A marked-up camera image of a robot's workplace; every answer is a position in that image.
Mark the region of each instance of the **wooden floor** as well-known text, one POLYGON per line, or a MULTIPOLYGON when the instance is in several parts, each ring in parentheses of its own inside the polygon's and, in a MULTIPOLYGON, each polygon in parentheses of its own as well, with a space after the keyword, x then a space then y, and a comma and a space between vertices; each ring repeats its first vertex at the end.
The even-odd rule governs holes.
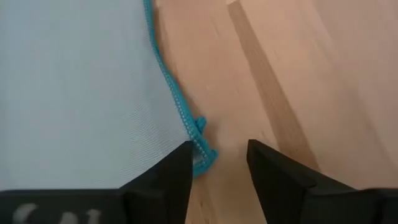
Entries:
POLYGON ((251 138, 358 189, 398 187, 398 1, 157 0, 167 65, 220 152, 187 223, 265 223, 251 138))

